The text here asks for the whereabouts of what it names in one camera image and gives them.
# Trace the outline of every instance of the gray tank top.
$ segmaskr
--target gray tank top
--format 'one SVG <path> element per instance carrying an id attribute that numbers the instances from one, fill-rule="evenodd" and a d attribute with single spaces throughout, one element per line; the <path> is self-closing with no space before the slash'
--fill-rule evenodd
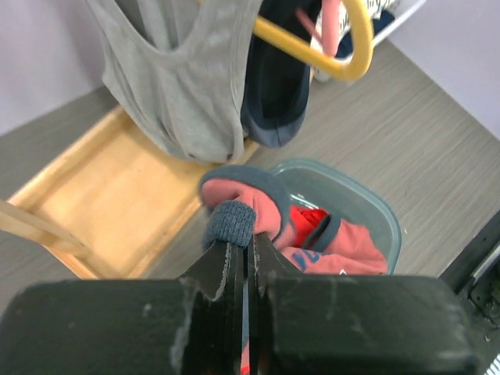
<path id="1" fill-rule="evenodd" d="M 240 112 L 262 0 L 87 0 L 103 81 L 164 152 L 200 163 L 243 155 Z"/>

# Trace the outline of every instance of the wooden board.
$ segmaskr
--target wooden board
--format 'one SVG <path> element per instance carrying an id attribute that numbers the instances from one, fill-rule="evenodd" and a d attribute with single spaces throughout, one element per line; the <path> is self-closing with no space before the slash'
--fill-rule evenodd
<path id="1" fill-rule="evenodd" d="M 245 163 L 258 148 L 245 145 Z M 46 247 L 82 278 L 140 277 L 200 206 L 200 166 L 165 155 L 117 107 L 9 200 L 91 249 Z"/>

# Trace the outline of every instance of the wooden tray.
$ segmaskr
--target wooden tray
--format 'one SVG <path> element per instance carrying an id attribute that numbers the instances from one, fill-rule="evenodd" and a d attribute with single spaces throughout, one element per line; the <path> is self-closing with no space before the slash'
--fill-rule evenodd
<path id="1" fill-rule="evenodd" d="M 245 145 L 245 163 L 257 149 Z M 117 107 L 8 202 L 0 228 L 81 278 L 140 277 L 200 206 L 200 166 L 162 153 Z"/>

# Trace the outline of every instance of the gray floor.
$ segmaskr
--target gray floor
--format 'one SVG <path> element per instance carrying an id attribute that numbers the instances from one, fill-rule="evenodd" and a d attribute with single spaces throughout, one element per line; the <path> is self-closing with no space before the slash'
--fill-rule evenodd
<path id="1" fill-rule="evenodd" d="M 113 106 L 100 90 L 0 137 L 0 197 Z M 314 83 L 300 135 L 251 163 L 298 156 L 335 166 L 389 203 L 403 230 L 397 273 L 438 275 L 500 209 L 500 142 L 388 43 L 352 86 Z M 196 260 L 202 223 L 198 216 L 186 226 L 150 277 L 176 276 Z M 0 311 L 28 284 L 73 277 L 43 248 L 9 234 L 0 233 L 0 260 Z"/>

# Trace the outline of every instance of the white wall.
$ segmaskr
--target white wall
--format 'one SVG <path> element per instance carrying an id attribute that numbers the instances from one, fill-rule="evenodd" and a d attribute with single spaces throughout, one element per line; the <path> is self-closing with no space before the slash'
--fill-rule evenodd
<path id="1" fill-rule="evenodd" d="M 2 0 L 0 9 L 0 134 L 102 85 L 83 0 Z"/>
<path id="2" fill-rule="evenodd" d="M 500 0 L 427 0 L 390 39 L 500 139 Z"/>

